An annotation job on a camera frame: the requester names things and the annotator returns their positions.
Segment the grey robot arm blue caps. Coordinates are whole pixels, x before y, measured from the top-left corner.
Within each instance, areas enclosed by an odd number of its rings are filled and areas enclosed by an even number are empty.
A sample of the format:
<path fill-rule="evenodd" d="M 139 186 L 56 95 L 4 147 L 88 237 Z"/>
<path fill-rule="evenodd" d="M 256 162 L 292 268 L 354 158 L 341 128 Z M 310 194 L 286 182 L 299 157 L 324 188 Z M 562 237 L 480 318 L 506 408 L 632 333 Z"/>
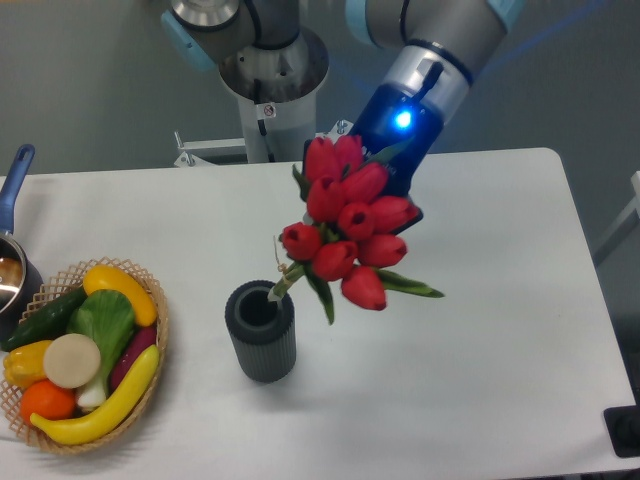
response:
<path fill-rule="evenodd" d="M 359 136 L 386 161 L 385 193 L 405 197 L 452 118 L 523 9 L 520 1 L 349 1 L 360 41 L 398 56 L 358 118 L 331 137 Z M 251 163 L 303 158 L 316 133 L 316 95 L 329 71 L 322 39 L 296 1 L 174 1 L 162 26 L 181 56 L 216 69 L 235 96 Z"/>

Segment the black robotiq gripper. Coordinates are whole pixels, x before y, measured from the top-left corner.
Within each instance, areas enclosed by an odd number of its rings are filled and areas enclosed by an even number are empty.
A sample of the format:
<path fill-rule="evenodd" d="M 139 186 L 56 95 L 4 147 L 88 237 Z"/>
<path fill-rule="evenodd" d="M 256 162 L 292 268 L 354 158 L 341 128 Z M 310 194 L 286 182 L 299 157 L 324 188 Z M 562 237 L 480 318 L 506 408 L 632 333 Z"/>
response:
<path fill-rule="evenodd" d="M 414 173 L 443 126 L 436 110 L 385 84 L 376 89 L 349 134 L 360 136 L 363 147 L 371 155 L 389 146 L 404 145 L 387 164 L 389 179 L 383 192 L 406 197 Z M 423 218 L 423 211 L 411 198 L 399 198 L 394 233 L 400 234 Z"/>

